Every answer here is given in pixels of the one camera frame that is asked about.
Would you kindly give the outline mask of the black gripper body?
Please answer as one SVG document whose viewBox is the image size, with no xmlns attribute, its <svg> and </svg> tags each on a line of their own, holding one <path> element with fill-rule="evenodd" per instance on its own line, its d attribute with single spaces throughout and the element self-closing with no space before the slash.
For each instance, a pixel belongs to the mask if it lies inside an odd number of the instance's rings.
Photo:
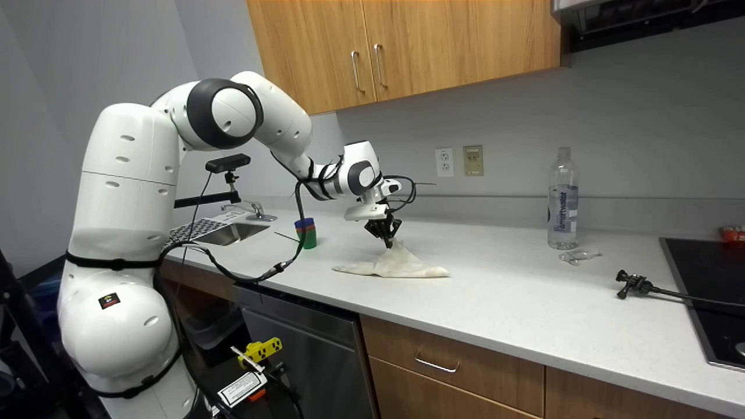
<svg viewBox="0 0 745 419">
<path fill-rule="evenodd" d="M 397 230 L 402 225 L 401 219 L 396 219 L 394 214 L 387 214 L 385 219 L 371 219 L 365 224 L 365 230 L 372 232 L 375 238 L 385 234 L 388 238 L 390 230 Z"/>
</svg>

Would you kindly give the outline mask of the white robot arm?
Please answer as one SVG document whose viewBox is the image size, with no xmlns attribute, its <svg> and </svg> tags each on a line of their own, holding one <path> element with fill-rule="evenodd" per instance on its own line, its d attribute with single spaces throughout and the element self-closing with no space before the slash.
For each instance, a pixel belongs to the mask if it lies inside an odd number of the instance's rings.
<svg viewBox="0 0 745 419">
<path fill-rule="evenodd" d="M 185 81 L 149 104 L 114 102 L 90 131 L 57 288 L 66 354 L 112 419 L 192 419 L 199 389 L 154 274 L 170 240 L 178 163 L 190 148 L 251 140 L 319 200 L 355 197 L 346 217 L 396 232 L 394 180 L 368 141 L 332 163 L 308 155 L 312 120 L 258 73 Z"/>
</svg>

